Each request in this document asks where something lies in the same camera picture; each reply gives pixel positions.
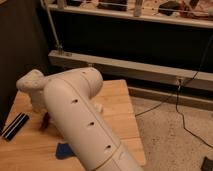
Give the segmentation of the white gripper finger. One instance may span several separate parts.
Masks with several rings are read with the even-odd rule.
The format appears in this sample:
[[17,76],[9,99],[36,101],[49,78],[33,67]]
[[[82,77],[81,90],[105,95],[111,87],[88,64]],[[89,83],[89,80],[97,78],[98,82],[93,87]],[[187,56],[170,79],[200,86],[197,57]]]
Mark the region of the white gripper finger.
[[103,113],[103,106],[102,106],[102,104],[94,103],[94,107],[95,107],[95,109],[96,109],[99,113]]

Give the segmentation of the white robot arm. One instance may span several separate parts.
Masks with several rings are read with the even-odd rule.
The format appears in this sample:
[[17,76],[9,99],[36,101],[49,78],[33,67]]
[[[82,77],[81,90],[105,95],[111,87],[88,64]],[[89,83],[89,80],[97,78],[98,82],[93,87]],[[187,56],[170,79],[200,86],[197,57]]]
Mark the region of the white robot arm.
[[33,69],[16,86],[44,108],[86,171],[143,171],[91,99],[103,86],[93,67],[45,76]]

